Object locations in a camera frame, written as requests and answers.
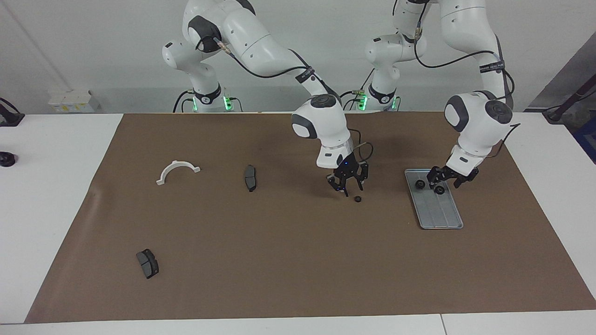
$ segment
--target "green led light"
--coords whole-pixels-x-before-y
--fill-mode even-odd
[[[232,107],[233,107],[232,102],[225,95],[223,96],[223,103],[225,104],[225,110],[232,109]]]
[[[367,109],[367,102],[368,102],[368,96],[362,95],[360,97],[360,103],[358,104],[358,109],[360,109],[360,110],[366,110]]]

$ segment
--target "brown mat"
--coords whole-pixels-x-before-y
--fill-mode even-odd
[[[441,113],[348,119],[376,148],[359,204],[289,115],[125,115],[26,322],[596,309],[506,150],[455,192],[463,230],[423,231],[403,172],[444,162],[455,131]],[[172,160],[203,171],[157,186]]]

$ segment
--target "white plastic bracket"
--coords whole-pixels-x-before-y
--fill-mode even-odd
[[[166,176],[172,170],[174,170],[176,168],[184,168],[184,167],[192,169],[194,171],[194,173],[201,172],[201,168],[198,167],[198,166],[195,167],[191,163],[188,163],[188,162],[179,162],[179,161],[175,160],[175,161],[172,162],[172,164],[166,166],[166,168],[163,169],[162,178],[157,181],[157,185],[163,185],[163,184],[165,184],[166,183]]]

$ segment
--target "white table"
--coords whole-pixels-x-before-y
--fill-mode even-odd
[[[0,334],[590,334],[596,311],[21,325],[66,236],[121,114],[27,116],[0,129]],[[507,147],[581,276],[596,293],[596,166],[563,126],[539,114]]]

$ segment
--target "black cable clip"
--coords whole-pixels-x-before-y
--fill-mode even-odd
[[[303,73],[296,76],[296,80],[298,81],[298,83],[303,83],[307,81],[310,77],[314,76],[314,74],[315,69],[313,69],[312,66],[309,66],[308,69],[306,69]]]

